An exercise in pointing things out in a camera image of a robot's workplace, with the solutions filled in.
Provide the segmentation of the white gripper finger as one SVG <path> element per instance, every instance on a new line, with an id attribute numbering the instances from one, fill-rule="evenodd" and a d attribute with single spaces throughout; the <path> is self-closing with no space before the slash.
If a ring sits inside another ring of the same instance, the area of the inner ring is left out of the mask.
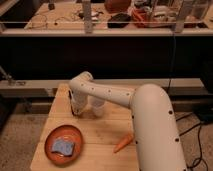
<path id="1" fill-rule="evenodd" d="M 80 116 L 88 104 L 88 96 L 79 91 L 71 92 L 71 106 L 72 112 L 75 116 Z"/>
<path id="2" fill-rule="evenodd" d="M 91 110 L 93 111 L 96 117 L 102 117 L 105 112 L 105 101 L 96 97 L 91 97 L 89 100 Z"/>

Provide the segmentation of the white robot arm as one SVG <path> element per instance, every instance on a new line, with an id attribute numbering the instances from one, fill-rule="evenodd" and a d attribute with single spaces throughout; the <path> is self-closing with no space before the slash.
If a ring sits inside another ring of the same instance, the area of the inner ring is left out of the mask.
<path id="1" fill-rule="evenodd" d="M 88 95 L 131 110 L 139 171 L 187 171 L 174 110 L 163 88 L 97 84 L 87 71 L 72 78 L 69 87 L 74 115 L 82 113 Z"/>

